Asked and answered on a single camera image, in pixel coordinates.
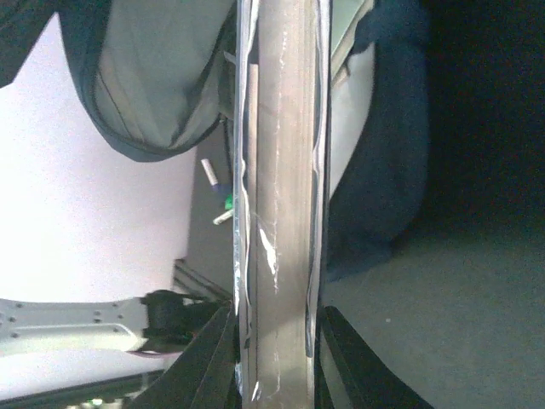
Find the dark blue fabric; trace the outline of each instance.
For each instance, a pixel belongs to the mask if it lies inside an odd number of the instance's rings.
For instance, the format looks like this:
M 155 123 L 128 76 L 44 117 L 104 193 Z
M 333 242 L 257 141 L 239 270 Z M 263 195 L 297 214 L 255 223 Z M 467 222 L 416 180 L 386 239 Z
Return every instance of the dark blue fabric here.
M 385 1 L 377 4 L 356 26 L 353 54 L 364 52 L 372 43 L 413 43 L 428 41 L 429 16 L 417 0 Z
M 400 14 L 386 13 L 389 6 L 384 5 L 359 23 L 358 35 L 364 41 L 356 38 L 356 43 L 376 43 L 375 83 L 364 131 L 330 201 L 328 280 L 387 261 L 391 242 L 415 217 L 426 186 L 425 52 L 385 31 L 403 24 Z
M 11 84 L 59 0 L 4 0 L 0 6 L 0 88 Z

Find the wall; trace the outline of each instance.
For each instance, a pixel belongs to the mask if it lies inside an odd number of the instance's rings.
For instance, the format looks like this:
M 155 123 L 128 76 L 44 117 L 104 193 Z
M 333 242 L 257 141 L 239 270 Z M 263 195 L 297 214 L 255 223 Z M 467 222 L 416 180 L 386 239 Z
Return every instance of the wall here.
M 77 99 L 56 17 L 0 90 L 0 134 L 0 298 L 102 302 L 170 286 L 194 154 L 137 164 L 113 151 Z M 114 351 L 2 357 L 0 400 L 162 365 Z

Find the marker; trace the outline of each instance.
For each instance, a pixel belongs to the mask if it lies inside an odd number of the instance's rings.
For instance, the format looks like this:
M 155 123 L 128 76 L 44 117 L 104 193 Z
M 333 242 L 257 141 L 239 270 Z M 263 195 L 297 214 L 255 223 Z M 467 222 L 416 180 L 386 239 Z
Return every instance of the marker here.
M 215 175 L 214 168 L 212 167 L 212 164 L 208 159 L 201 159 L 201 164 L 203 164 L 204 173 L 206 173 L 206 177 L 208 177 L 208 181 L 210 182 L 210 186 L 212 186 L 212 190 L 218 193 L 223 199 L 225 199 L 231 192 L 231 187 L 218 182 L 218 178 Z
M 223 222 L 226 222 L 227 220 L 229 220 L 231 217 L 232 217 L 232 214 L 234 213 L 234 210 L 231 209 L 231 210 L 228 210 L 226 211 L 225 213 L 223 213 L 222 215 L 216 217 L 216 219 L 214 219 L 213 223 L 216 225 L 216 226 L 219 226 L 220 224 L 222 224 Z
M 225 199 L 225 210 L 232 209 L 232 194 L 227 196 L 227 199 Z
M 208 159 L 201 159 L 201 164 L 203 164 L 204 173 L 206 173 L 206 176 L 208 177 L 210 186 L 212 186 L 212 188 L 215 190 L 215 187 L 220 183 L 218 182 L 218 178 L 215 177 L 215 172 L 212 164 Z

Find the plastic wrap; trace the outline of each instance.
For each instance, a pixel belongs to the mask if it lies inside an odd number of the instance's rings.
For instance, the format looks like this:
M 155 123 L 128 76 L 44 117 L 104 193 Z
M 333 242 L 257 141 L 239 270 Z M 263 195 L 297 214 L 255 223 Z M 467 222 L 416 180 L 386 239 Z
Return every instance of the plastic wrap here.
M 330 2 L 238 2 L 234 296 L 244 407 L 313 407 Z

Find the white pen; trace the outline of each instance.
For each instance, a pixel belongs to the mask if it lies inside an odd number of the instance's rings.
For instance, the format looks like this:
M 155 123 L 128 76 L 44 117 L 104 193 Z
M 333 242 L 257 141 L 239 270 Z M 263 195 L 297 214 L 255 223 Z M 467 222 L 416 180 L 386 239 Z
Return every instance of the white pen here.
M 201 159 L 201 164 L 203 164 L 204 173 L 206 173 L 206 176 L 208 177 L 208 181 L 210 182 L 210 186 L 216 187 L 218 185 L 218 178 L 215 176 L 214 168 L 212 168 L 212 164 L 208 159 Z
M 227 220 L 229 220 L 232 217 L 233 213 L 234 213 L 234 210 L 230 209 L 230 210 L 226 211 L 225 213 L 223 213 L 222 215 L 216 217 L 216 219 L 214 219 L 213 223 L 216 226 L 219 226 L 223 222 L 226 222 Z

